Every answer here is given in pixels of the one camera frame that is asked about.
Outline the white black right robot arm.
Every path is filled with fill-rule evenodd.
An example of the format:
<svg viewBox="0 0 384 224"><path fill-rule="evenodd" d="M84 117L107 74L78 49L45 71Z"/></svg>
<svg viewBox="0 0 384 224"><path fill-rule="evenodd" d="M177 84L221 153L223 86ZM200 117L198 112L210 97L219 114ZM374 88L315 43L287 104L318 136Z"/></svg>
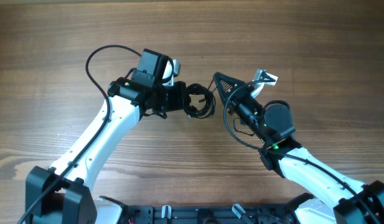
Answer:
<svg viewBox="0 0 384 224"><path fill-rule="evenodd" d="M263 143L255 149L268 170L304 187L308 192L284 205L285 223L384 223L384 183L352 179L316 159L293 136L290 105L256 101L265 85L277 77L258 70L246 83L220 72L213 75L223 114L236 114Z"/></svg>

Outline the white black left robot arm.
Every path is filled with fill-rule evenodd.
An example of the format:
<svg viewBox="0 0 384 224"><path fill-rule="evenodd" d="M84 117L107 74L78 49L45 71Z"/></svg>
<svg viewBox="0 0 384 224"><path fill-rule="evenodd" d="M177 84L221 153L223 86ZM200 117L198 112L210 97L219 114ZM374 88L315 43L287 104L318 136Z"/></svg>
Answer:
<svg viewBox="0 0 384 224"><path fill-rule="evenodd" d="M48 169L35 166L26 178L26 207L19 223L121 223L127 206L91 195L98 174L117 145L144 116L165 119L190 101L175 78L180 63L144 49L137 67L102 91L100 112L75 144Z"/></svg>

